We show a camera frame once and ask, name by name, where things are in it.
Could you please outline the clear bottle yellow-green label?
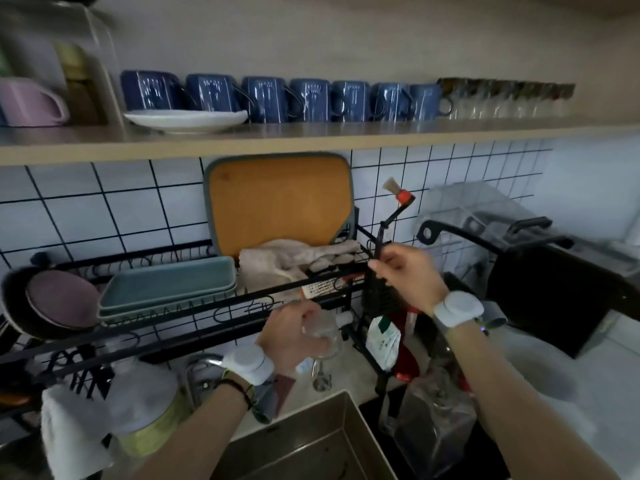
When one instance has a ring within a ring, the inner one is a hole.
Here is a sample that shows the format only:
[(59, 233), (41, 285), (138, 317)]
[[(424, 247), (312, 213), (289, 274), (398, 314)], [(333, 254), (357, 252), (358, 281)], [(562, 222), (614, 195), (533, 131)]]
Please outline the clear bottle yellow-green label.
[(155, 453), (190, 416), (192, 409), (172, 372), (135, 356), (110, 363), (114, 377), (105, 404), (111, 434), (133, 458)]

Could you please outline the clear wine glass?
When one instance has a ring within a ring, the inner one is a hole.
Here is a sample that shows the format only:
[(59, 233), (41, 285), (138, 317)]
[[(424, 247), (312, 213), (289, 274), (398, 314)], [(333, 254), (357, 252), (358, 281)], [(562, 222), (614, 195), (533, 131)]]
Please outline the clear wine glass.
[(302, 332), (305, 336), (323, 339), (326, 347), (323, 352), (311, 356), (312, 387), (316, 392), (327, 392), (332, 388), (332, 376), (325, 372), (324, 363), (334, 358), (342, 345), (342, 334), (336, 316), (327, 310), (303, 319)]

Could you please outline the black kitchen appliance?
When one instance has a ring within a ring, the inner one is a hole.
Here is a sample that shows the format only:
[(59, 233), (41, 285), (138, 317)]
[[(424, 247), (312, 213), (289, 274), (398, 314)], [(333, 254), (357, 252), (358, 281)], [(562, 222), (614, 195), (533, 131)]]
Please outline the black kitchen appliance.
[(486, 230), (511, 245), (489, 274), (486, 298), (509, 324), (577, 358), (620, 312), (640, 322), (640, 259), (608, 245), (558, 232), (547, 217), (482, 212)]

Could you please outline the white plate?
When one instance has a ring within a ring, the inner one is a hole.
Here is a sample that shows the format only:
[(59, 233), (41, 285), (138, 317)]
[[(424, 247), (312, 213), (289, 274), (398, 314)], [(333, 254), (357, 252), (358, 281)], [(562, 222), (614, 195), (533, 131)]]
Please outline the white plate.
[(236, 112), (191, 110), (135, 110), (124, 112), (130, 123), (166, 134), (215, 134), (247, 122), (245, 110)]

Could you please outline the grey sponge cloth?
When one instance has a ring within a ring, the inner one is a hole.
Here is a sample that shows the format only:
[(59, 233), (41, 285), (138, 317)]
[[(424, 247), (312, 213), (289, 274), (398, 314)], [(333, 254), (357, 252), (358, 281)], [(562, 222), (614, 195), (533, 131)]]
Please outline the grey sponge cloth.
[(281, 374), (253, 387), (252, 415), (258, 423), (268, 425), (277, 418), (296, 380)]

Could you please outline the black brush with orange collar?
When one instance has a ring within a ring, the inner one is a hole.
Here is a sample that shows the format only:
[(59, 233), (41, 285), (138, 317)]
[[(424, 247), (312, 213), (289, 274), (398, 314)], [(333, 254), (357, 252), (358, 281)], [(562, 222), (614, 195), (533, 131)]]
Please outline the black brush with orange collar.
[(384, 246), (385, 232), (389, 229), (389, 226), (398, 218), (398, 216), (401, 215), (405, 211), (405, 209), (409, 208), (409, 206), (411, 206), (415, 201), (415, 196), (411, 192), (402, 188), (393, 177), (389, 177), (389, 179), (385, 181), (382, 187), (384, 188), (384, 190), (388, 191), (395, 197), (397, 208), (389, 215), (389, 217), (380, 222), (373, 252), (373, 259), (376, 260), (381, 256), (381, 250)]

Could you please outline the stainless steel sink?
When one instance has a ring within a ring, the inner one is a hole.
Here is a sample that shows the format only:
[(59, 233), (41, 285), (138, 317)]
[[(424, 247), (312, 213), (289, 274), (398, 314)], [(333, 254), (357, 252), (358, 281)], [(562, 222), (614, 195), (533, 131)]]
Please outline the stainless steel sink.
[(398, 480), (347, 390), (231, 441), (210, 480)]

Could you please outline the black utensil basket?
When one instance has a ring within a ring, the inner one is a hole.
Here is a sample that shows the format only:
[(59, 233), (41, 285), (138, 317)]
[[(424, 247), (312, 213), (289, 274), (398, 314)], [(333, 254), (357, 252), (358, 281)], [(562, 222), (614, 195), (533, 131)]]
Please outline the black utensil basket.
[(364, 273), (362, 290), (363, 316), (373, 319), (403, 310), (404, 302), (398, 292), (368, 268)]

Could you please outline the row of clear glasses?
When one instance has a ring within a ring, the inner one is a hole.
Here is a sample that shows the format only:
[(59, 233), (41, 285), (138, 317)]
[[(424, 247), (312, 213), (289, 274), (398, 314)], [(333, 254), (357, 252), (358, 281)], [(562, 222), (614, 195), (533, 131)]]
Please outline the row of clear glasses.
[(461, 77), (437, 83), (452, 102), (451, 120), (564, 118), (576, 88), (574, 83)]

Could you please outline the white towel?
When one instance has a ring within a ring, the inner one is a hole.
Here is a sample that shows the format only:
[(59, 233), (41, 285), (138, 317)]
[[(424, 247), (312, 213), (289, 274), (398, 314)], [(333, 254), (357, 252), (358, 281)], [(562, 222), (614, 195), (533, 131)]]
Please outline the white towel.
[(84, 480), (110, 468), (115, 460), (102, 443), (110, 432), (103, 401), (60, 384), (42, 392), (41, 436), (53, 480)]

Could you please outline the orange cutting board grey rim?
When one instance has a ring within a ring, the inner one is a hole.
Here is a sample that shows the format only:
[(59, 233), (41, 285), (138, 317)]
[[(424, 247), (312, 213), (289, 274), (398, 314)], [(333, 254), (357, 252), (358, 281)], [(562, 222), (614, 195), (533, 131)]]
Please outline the orange cutting board grey rim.
[(356, 234), (353, 179), (340, 154), (217, 159), (204, 170), (203, 189), (218, 255), (238, 258), (241, 250), (277, 239), (324, 246)]

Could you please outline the mauve plate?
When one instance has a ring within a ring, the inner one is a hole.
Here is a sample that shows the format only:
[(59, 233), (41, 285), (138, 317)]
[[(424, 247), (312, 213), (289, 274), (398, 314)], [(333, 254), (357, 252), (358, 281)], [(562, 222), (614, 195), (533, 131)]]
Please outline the mauve plate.
[(91, 282), (64, 271), (41, 271), (26, 286), (29, 306), (46, 322), (68, 330), (98, 324), (100, 291)]

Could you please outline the person's right hand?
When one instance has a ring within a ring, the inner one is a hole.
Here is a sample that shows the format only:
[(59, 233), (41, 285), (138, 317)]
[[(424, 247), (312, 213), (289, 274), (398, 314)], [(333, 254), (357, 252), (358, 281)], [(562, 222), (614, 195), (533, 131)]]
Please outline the person's right hand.
[(401, 263), (400, 283), (389, 286), (395, 288), (407, 304), (433, 318), (434, 307), (448, 295), (449, 288), (427, 252), (391, 243), (382, 248), (377, 260), (396, 260)]

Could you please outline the yellow-green box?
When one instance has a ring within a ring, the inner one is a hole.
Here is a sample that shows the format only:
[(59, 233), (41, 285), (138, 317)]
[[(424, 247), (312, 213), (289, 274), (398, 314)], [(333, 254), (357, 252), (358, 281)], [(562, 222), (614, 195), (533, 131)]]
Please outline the yellow-green box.
[(54, 40), (67, 85), (67, 106), (70, 124), (75, 126), (105, 126), (108, 119), (93, 81), (84, 49), (66, 41)]

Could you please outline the white left wrist tracker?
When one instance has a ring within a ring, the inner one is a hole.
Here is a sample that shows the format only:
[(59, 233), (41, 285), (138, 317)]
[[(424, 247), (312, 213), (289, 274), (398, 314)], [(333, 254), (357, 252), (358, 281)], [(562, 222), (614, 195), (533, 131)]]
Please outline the white left wrist tracker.
[(235, 373), (252, 386), (260, 386), (275, 373), (272, 360), (256, 344), (236, 347), (224, 355), (221, 367)]

